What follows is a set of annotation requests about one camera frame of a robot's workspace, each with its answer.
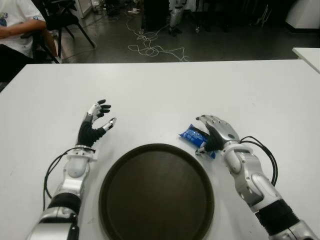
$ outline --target white t-shirt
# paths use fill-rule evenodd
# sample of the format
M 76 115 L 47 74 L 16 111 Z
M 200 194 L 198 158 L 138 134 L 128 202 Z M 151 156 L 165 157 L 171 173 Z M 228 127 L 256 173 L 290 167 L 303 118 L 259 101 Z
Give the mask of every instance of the white t-shirt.
M 0 0 L 0 25 L 9 27 L 31 19 L 45 21 L 31 0 Z M 32 58 L 33 38 L 20 38 L 22 34 L 0 39 L 0 44 Z

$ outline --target robot leg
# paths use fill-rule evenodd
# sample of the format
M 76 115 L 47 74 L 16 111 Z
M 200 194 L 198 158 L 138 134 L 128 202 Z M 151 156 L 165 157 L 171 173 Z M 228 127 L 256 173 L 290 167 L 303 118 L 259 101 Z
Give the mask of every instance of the robot leg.
M 181 20 L 181 16 L 184 13 L 183 12 L 183 2 L 184 0 L 175 0 L 175 7 L 171 12 L 171 18 L 170 18 L 170 29 L 174 29 L 177 24 Z
M 184 11 L 185 11 L 186 5 L 187 5 L 187 0 L 184 0 L 184 2 L 182 3 L 182 11 L 181 11 L 181 14 L 180 14 L 179 19 L 178 19 L 178 24 L 181 23 L 181 20 L 182 20 L 182 17 L 184 15 Z

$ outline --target table surface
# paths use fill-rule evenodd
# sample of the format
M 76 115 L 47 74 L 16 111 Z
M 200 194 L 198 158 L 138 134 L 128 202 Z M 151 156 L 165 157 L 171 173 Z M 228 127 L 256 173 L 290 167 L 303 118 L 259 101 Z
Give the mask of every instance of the table surface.
M 320 48 L 294 47 L 292 51 L 320 74 Z
M 212 226 L 205 240 L 267 240 L 218 156 L 195 156 L 179 138 L 195 117 L 213 114 L 240 137 L 252 135 L 274 154 L 276 188 L 297 216 L 320 235 L 320 81 L 303 60 L 141 64 L 27 65 L 0 93 L 0 239 L 25 239 L 42 212 L 43 178 L 51 161 L 73 147 L 84 113 L 107 99 L 116 126 L 94 148 L 79 216 L 80 239 L 107 240 L 98 196 L 110 167 L 131 149 L 150 143 L 177 146 L 207 172 L 214 192 Z M 271 178 L 264 153 L 252 147 Z M 48 180 L 53 192 L 64 159 Z

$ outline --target blue wrapper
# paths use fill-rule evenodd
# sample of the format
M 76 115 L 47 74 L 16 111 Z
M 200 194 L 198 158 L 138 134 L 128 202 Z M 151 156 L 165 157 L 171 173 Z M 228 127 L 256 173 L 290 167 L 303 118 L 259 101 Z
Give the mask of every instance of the blue wrapper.
M 202 147 L 204 143 L 208 141 L 209 134 L 201 131 L 200 129 L 196 128 L 192 124 L 190 124 L 189 128 L 184 132 L 179 134 L 183 139 L 188 140 L 189 142 L 193 143 L 198 148 Z M 213 151 L 210 156 L 214 159 L 216 158 L 216 153 Z

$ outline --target brown round tray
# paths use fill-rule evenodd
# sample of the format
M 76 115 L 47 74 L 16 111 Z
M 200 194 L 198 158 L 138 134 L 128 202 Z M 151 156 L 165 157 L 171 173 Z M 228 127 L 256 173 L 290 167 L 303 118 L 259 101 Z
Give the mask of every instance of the brown round tray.
M 201 240 L 214 214 L 202 166 L 167 144 L 137 147 L 107 173 L 99 215 L 111 240 Z

